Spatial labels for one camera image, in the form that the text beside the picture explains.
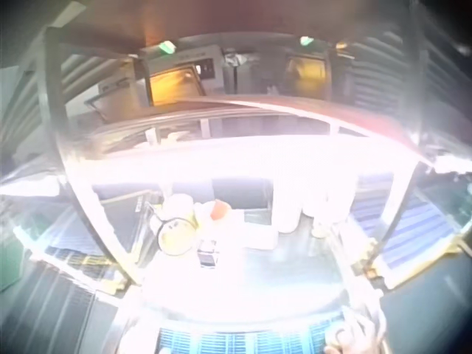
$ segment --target green light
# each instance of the green light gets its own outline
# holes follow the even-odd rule
[[[300,37],[300,44],[303,45],[303,46],[307,46],[308,44],[310,44],[313,41],[314,41],[314,39],[312,37],[308,37],[306,35],[303,35],[302,37]]]
[[[171,41],[164,41],[158,45],[158,47],[167,54],[173,54],[176,51],[176,46]]]

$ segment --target metal pole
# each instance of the metal pole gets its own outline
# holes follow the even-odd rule
[[[407,83],[406,95],[404,97],[402,116],[406,119],[412,138],[416,144],[420,143],[421,125],[423,117],[423,104],[425,101],[426,66],[428,63],[428,52],[423,35],[420,17],[420,4],[418,0],[409,3],[409,21],[403,28],[406,30],[403,36],[406,57],[410,61],[409,75],[411,79]],[[406,162],[405,170],[398,171],[393,180],[389,199],[382,212],[379,224],[375,227],[372,237],[378,243],[370,255],[362,264],[366,271],[373,264],[378,255],[395,231],[414,186],[414,170],[416,162]]]
[[[67,117],[61,84],[60,42],[57,29],[44,34],[38,54],[38,93],[41,119],[51,137],[52,148],[66,177],[65,188],[74,207],[103,253],[116,262],[133,283],[140,283],[139,269],[122,247],[108,222],[100,201],[81,175],[80,156],[71,144],[72,132]]]

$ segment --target finger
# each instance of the finger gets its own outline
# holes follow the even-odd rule
[[[349,347],[352,343],[354,343],[353,334],[343,330],[336,335],[336,339],[338,340],[339,345],[342,349]]]
[[[324,354],[341,354],[335,347],[326,346],[324,347]]]
[[[355,317],[355,312],[350,308],[343,306],[342,313],[344,314],[344,320],[346,324],[351,329],[355,339],[360,339],[364,337],[364,331],[362,330],[357,318]]]
[[[386,317],[385,313],[380,310],[378,313],[378,333],[377,333],[377,341],[380,342],[384,339],[386,333]]]
[[[375,324],[370,321],[367,317],[359,315],[358,313],[354,314],[355,319],[362,327],[364,327],[364,335],[372,340],[375,338]]]

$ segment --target small box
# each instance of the small box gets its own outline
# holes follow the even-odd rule
[[[220,252],[217,248],[217,242],[215,240],[202,240],[198,245],[197,250],[198,259],[200,260],[200,266],[204,268],[214,268],[218,262]]]

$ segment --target hand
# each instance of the hand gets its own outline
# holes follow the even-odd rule
[[[328,339],[325,354],[378,354],[375,325],[367,317],[343,307],[344,325]]]

